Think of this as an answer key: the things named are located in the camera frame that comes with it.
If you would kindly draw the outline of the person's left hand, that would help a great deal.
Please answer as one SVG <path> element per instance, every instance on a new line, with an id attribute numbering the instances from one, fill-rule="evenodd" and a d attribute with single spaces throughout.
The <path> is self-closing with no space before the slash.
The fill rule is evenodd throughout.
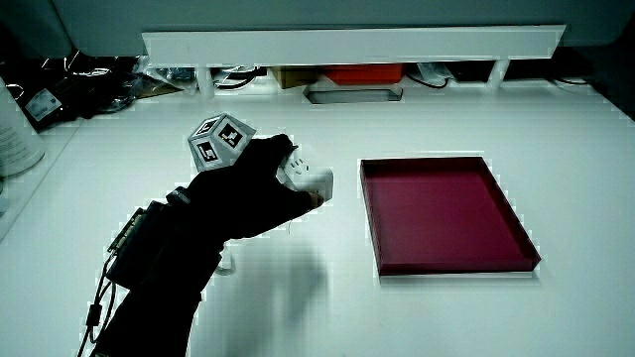
<path id="1" fill-rule="evenodd" d="M 198 174 L 168 202 L 196 228 L 227 239 L 251 238 L 320 207 L 323 190 L 299 188 L 278 172 L 299 148 L 285 134 L 258 139 L 228 114 L 202 121 L 188 138 Z"/>

